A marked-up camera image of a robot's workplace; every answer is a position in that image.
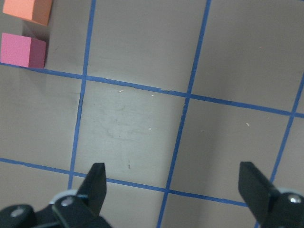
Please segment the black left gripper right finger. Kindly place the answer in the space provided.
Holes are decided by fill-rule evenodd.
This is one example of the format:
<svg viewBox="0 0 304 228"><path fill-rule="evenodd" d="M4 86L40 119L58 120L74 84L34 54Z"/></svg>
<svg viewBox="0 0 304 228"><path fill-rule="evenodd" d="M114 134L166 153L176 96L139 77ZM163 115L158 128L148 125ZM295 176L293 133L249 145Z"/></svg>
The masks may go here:
<svg viewBox="0 0 304 228"><path fill-rule="evenodd" d="M264 223L278 199L278 189L249 161L239 166L238 191L258 223Z"/></svg>

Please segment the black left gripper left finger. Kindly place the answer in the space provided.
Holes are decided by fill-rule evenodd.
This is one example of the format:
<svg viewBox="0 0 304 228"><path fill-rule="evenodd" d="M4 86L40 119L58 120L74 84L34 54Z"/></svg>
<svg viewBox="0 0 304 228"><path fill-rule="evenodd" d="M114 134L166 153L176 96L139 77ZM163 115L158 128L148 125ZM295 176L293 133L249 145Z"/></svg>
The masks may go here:
<svg viewBox="0 0 304 228"><path fill-rule="evenodd" d="M99 215L106 196L106 172L104 163L94 163L76 192L76 196Z"/></svg>

